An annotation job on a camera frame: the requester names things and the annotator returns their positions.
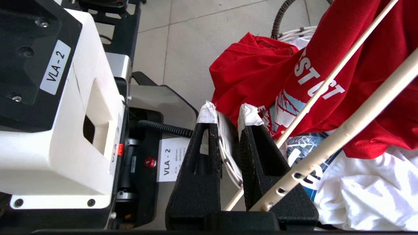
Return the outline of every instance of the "cloth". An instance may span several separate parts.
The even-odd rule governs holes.
[[[248,33],[210,66],[212,102],[235,125],[241,104],[258,107],[272,137],[279,138],[388,2],[335,1],[301,51]],[[394,6],[291,136],[336,129],[354,113],[418,47],[416,9],[416,0]],[[417,80],[343,149],[348,157],[372,159],[389,145],[418,148]]]
[[[418,151],[394,146],[375,159],[341,152],[319,182],[319,221],[344,230],[418,231],[417,167]]]
[[[309,43],[309,40],[304,38],[297,38],[291,42],[289,42],[290,45],[294,45],[298,48],[298,50],[305,48]]]
[[[286,151],[283,156],[287,157],[287,163],[290,167],[295,167],[301,160],[306,158],[309,153],[318,147],[328,134],[322,133],[306,133],[295,137],[290,137],[286,140]],[[309,195],[310,199],[314,201],[316,192],[319,188],[320,181],[324,175],[324,172],[328,169],[329,165],[339,155],[342,150],[338,150],[332,154],[325,162],[321,165],[316,166],[314,170],[303,180],[300,184]]]

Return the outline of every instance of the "cable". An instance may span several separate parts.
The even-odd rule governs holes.
[[[325,79],[322,83],[320,88],[317,92],[313,95],[312,98],[309,99],[308,103],[303,107],[302,111],[296,116],[296,118],[292,121],[290,126],[285,130],[285,132],[280,136],[280,138],[276,141],[276,145],[278,148],[282,146],[282,144],[287,140],[289,135],[292,131],[296,128],[296,126],[301,122],[303,117],[309,112],[315,102],[321,97],[337,74],[341,71],[341,69],[345,66],[345,64],[351,59],[351,57],[356,53],[357,49],[364,43],[367,37],[372,33],[372,31],[376,28],[376,26],[382,21],[382,19],[386,16],[386,14],[392,9],[392,7],[398,2],[398,0],[391,0],[388,5],[382,10],[382,12],[375,18],[375,20],[370,24],[370,26],[366,29],[366,31],[361,35],[361,37],[354,43],[354,45],[350,48],[347,54],[342,58],[342,60],[335,66],[329,76]]]
[[[225,207],[224,211],[231,211],[243,195],[244,195],[244,187],[241,187],[238,190],[238,192],[233,196],[233,198],[228,203],[228,205]]]
[[[222,162],[225,165],[227,173],[231,178],[232,182],[240,188],[242,186],[242,174],[241,170],[236,164],[234,158],[232,157],[232,140],[233,132],[232,126],[229,125],[228,118],[220,113],[218,114],[218,134],[219,134],[219,151],[221,153]]]
[[[190,130],[190,129],[152,122],[148,120],[138,121],[138,127],[147,128],[147,129],[160,132],[163,134],[176,135],[176,136],[187,137],[187,138],[190,138],[191,135],[193,134],[193,130]]]
[[[99,34],[99,37],[104,38],[104,39],[106,39],[106,40],[108,40],[108,41],[112,42],[112,39],[111,39],[111,38],[109,38],[109,37],[108,37],[108,36],[106,36],[106,35]]]

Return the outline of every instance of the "white cloth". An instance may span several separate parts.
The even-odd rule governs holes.
[[[342,152],[314,204],[322,224],[344,230],[418,230],[418,151],[389,147],[372,160]]]
[[[296,46],[299,50],[305,48],[309,43],[309,40],[304,39],[304,38],[297,38],[293,41],[291,41],[289,44],[292,44],[294,46]]]

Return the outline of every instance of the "white sticker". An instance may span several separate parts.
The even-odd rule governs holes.
[[[123,111],[120,111],[120,113],[117,116],[117,126],[116,126],[116,131],[115,131],[115,138],[113,140],[113,152],[112,152],[112,156],[110,157],[110,159],[107,159],[110,161],[110,165],[109,165],[109,172],[111,175],[115,175],[115,171],[116,171],[116,160],[118,158],[118,154],[119,154],[119,143],[120,143],[120,135],[122,133],[122,117],[120,116],[120,114],[123,114]]]
[[[132,162],[131,162],[131,173],[135,173],[135,166],[136,166],[136,156],[133,156]]]
[[[49,59],[48,67],[43,75],[40,89],[52,95],[56,94],[70,51],[71,48],[61,40],[56,42],[54,51]]]
[[[189,142],[183,137],[160,140],[157,182],[176,181]]]

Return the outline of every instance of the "gray floor tile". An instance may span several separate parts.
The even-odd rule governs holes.
[[[326,0],[305,0],[306,9],[308,10],[309,22],[311,26],[317,26],[322,15],[329,8],[329,3]]]
[[[221,194],[221,210],[224,210],[225,206],[228,205],[232,197],[238,192],[237,186],[232,182],[231,178],[227,173],[225,165],[222,165],[222,179],[220,185],[220,194]],[[244,196],[237,202],[233,211],[246,211]]]
[[[166,26],[170,22],[171,0],[149,0],[141,4],[139,31]]]
[[[214,91],[209,66],[247,32],[270,36],[283,2],[268,0],[170,25],[164,83],[199,110]],[[280,28],[288,31],[308,25],[305,3],[296,1]]]
[[[262,0],[173,0],[170,23],[190,20]]]
[[[103,23],[97,23],[97,22],[95,24],[96,24],[97,31],[99,32],[100,35],[107,36],[111,39],[113,38],[113,31],[115,29],[115,26],[103,24]],[[107,39],[100,38],[100,40],[102,41],[102,43],[110,44],[110,41]]]
[[[163,83],[167,34],[168,26],[139,33],[135,48],[132,71],[143,72],[158,85]]]

